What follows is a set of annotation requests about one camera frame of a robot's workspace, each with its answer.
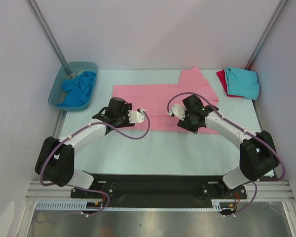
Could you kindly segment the pink t shirt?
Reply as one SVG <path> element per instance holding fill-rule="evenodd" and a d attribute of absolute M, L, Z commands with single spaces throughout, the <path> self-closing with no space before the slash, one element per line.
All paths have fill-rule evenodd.
<path fill-rule="evenodd" d="M 180 121 L 168 115 L 172 105 L 182 105 L 187 94 L 170 99 L 180 93 L 193 92 L 217 105 L 219 97 L 204 78 L 199 68 L 188 70 L 137 70 L 135 80 L 129 84 L 118 83 L 113 86 L 113 97 L 132 103 L 133 110 L 143 108 L 150 118 L 150 130 L 162 132 L 181 132 L 186 130 L 177 126 Z"/>

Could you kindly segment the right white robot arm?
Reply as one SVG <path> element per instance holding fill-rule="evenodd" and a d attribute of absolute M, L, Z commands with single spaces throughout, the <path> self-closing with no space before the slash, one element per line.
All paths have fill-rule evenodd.
<path fill-rule="evenodd" d="M 231 197 L 236 187 L 258 180 L 280 165 L 270 133 L 265 130 L 254 133 L 240 127 L 216 106 L 204 105 L 195 94 L 185 98 L 182 105 L 174 104 L 168 114 L 179 119 L 178 127 L 194 134 L 201 128 L 209 128 L 239 150 L 239 165 L 225 174 L 218 185 L 223 198 Z"/>

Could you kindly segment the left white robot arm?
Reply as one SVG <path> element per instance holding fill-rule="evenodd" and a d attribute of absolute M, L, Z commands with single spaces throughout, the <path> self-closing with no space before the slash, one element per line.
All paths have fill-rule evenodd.
<path fill-rule="evenodd" d="M 108 106 L 102 108 L 82 128 L 62 138 L 46 138 L 35 166 L 40 184 L 45 187 L 81 187 L 82 192 L 88 197 L 96 196 L 99 185 L 94 182 L 91 174 L 75 168 L 75 156 L 87 145 L 112 130 L 133 126 L 129 118 L 132 109 L 131 103 L 113 97 Z"/>

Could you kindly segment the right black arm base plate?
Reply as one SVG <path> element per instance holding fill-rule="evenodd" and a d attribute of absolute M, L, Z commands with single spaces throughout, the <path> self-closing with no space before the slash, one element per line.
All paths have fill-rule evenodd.
<path fill-rule="evenodd" d="M 243 185 L 229 189 L 224 183 L 207 182 L 201 187 L 203 199 L 247 199 L 247 193 Z"/>

